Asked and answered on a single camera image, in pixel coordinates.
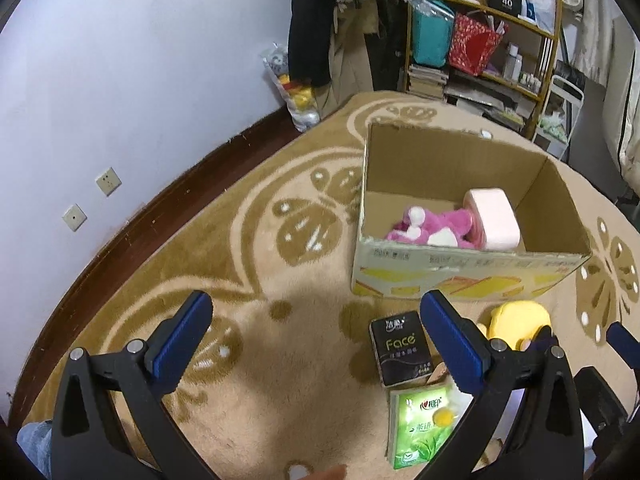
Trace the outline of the person's left hand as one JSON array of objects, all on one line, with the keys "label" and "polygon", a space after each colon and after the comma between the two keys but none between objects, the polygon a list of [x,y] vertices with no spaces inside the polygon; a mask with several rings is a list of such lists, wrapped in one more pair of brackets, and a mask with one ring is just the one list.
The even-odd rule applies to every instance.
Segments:
[{"label": "person's left hand", "polygon": [[344,480],[347,476],[347,466],[337,465],[324,471],[307,474],[300,480]]}]

